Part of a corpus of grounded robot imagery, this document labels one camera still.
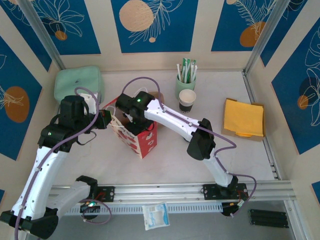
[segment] purple cable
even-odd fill
[[[123,88],[123,90],[122,90],[122,93],[125,92],[125,90],[126,90],[126,88],[128,87],[129,84],[131,84],[132,82],[134,82],[134,81],[136,81],[136,80],[139,80],[139,79],[148,79],[148,80],[151,80],[152,82],[154,82],[155,85],[156,85],[156,88],[157,88],[157,90],[158,90],[158,96],[160,96],[160,86],[159,86],[159,84],[157,83],[156,80],[154,80],[153,78],[148,77],[148,76],[139,76],[139,77],[136,77],[136,78],[132,79],[131,81],[129,81],[129,82],[124,86],[124,88]],[[162,110],[165,110],[165,109],[164,109],[164,105],[162,104],[160,97],[159,97],[158,100],[159,100],[161,109],[162,109]],[[175,117],[175,118],[177,118],[177,119],[179,119],[179,120],[181,120],[181,121],[183,121],[184,123],[186,123],[186,124],[188,124],[188,125],[190,124],[190,122],[189,122],[188,120],[186,120],[186,119],[184,119],[184,118],[182,118],[182,117],[180,117],[180,116],[178,116],[178,115],[175,115],[173,112],[170,112],[170,111],[166,110],[166,113],[169,114],[169,115],[171,115],[171,116],[173,116],[173,117]],[[223,166],[223,164],[221,163],[221,161],[219,160],[219,158],[218,158],[218,156],[217,156],[217,153],[219,153],[219,152],[221,152],[221,151],[224,151],[224,150],[228,150],[228,149],[235,149],[235,148],[237,147],[237,145],[236,145],[233,141],[229,140],[228,138],[226,138],[226,137],[224,137],[224,136],[222,136],[222,135],[220,135],[220,134],[218,134],[218,133],[215,133],[215,132],[213,132],[213,131],[210,131],[210,130],[204,128],[204,127],[195,125],[195,124],[193,124],[193,123],[192,123],[191,125],[192,125],[192,127],[195,127],[195,128],[197,128],[197,129],[200,129],[200,130],[202,130],[202,131],[205,131],[205,132],[207,132],[207,133],[209,133],[209,134],[212,134],[212,135],[214,135],[214,136],[216,136],[216,137],[218,137],[218,138],[220,138],[220,139],[222,139],[222,140],[225,140],[226,142],[228,142],[228,143],[230,143],[230,144],[232,145],[232,146],[226,146],[226,147],[219,148],[218,150],[216,150],[216,151],[214,152],[214,157],[215,157],[217,163],[220,165],[220,167],[222,168],[222,170],[223,170],[225,173],[227,173],[227,174],[229,174],[229,175],[231,175],[231,176],[235,176],[235,177],[245,177],[245,178],[253,179],[253,181],[254,181],[254,187],[253,187],[253,189],[252,189],[252,192],[251,192],[250,195],[248,196],[247,200],[246,200],[246,201],[244,202],[244,204],[242,205],[242,207],[243,207],[244,205],[246,205],[246,204],[248,203],[248,201],[251,199],[251,197],[252,197],[253,194],[255,193],[256,188],[257,188],[257,180],[256,180],[253,176],[250,176],[250,175],[236,174],[236,173],[228,172],[227,169]],[[232,215],[232,217],[235,216],[235,215],[237,215],[238,212],[239,212],[239,211],[235,212],[235,213]]]
[[[41,167],[43,166],[43,164],[45,163],[45,161],[47,160],[47,158],[50,156],[50,154],[52,154],[52,153],[54,152],[54,150],[56,150],[56,149],[57,149],[58,147],[60,147],[62,144],[66,143],[66,142],[68,142],[68,141],[70,141],[70,140],[78,137],[79,135],[83,134],[84,132],[86,132],[86,131],[89,130],[89,129],[93,126],[93,124],[96,122],[96,120],[97,120],[97,118],[98,118],[98,115],[99,115],[99,101],[98,101],[98,99],[97,99],[96,96],[93,94],[93,92],[91,92],[89,89],[87,89],[87,88],[85,88],[85,87],[81,87],[81,86],[75,88],[74,92],[75,92],[76,95],[79,95],[79,94],[77,93],[77,91],[78,91],[79,89],[85,90],[86,92],[88,92],[88,93],[93,97],[93,99],[94,99],[94,101],[95,101],[96,113],[95,113],[95,116],[94,116],[92,122],[90,122],[90,124],[89,124],[87,127],[85,127],[83,130],[81,130],[80,132],[78,132],[78,133],[76,133],[76,134],[74,134],[74,135],[66,138],[65,140],[62,140],[61,142],[57,143],[53,148],[51,148],[50,151],[48,151],[47,154],[44,156],[44,158],[41,160],[40,164],[39,164],[38,167],[37,167],[38,169],[41,169]],[[34,183],[35,183],[35,180],[36,180],[36,178],[37,178],[37,176],[38,176],[38,173],[39,173],[39,171],[36,171],[36,172],[33,174],[33,176],[32,176],[32,179],[31,179],[31,181],[30,181],[30,184],[29,184],[29,186],[28,186],[28,188],[27,188],[27,190],[26,190],[26,192],[25,192],[24,198],[23,198],[23,200],[22,200],[22,204],[21,204],[22,206],[25,206],[26,203],[27,203],[27,199],[28,199],[28,197],[29,197],[31,188],[33,187],[33,185],[34,185]],[[24,210],[23,210],[22,208],[19,210],[18,216],[17,216],[16,221],[15,221],[15,226],[14,226],[14,239],[15,239],[15,240],[18,240],[19,223],[20,223],[20,220],[21,220],[21,216],[22,216],[23,211],[24,211]]]
[[[85,202],[96,202],[96,203],[98,203],[98,204],[101,204],[101,205],[103,205],[104,207],[106,207],[106,209],[108,209],[108,211],[109,211],[109,213],[110,213],[109,218],[108,218],[107,220],[105,220],[105,221],[101,221],[101,222],[88,221],[88,220],[85,218],[85,212],[87,211],[87,209],[89,209],[89,207],[88,207],[88,208],[86,208],[86,209],[83,211],[83,213],[82,213],[82,215],[81,215],[82,218],[85,220],[86,223],[88,223],[88,224],[93,224],[93,225],[103,225],[103,224],[106,224],[106,223],[108,223],[108,222],[110,221],[110,219],[111,219],[111,217],[112,217],[111,209],[110,209],[110,207],[108,207],[104,202],[99,201],[99,200],[96,200],[96,199],[89,199],[89,198],[87,198],[87,199],[81,200],[79,203],[85,203]]]

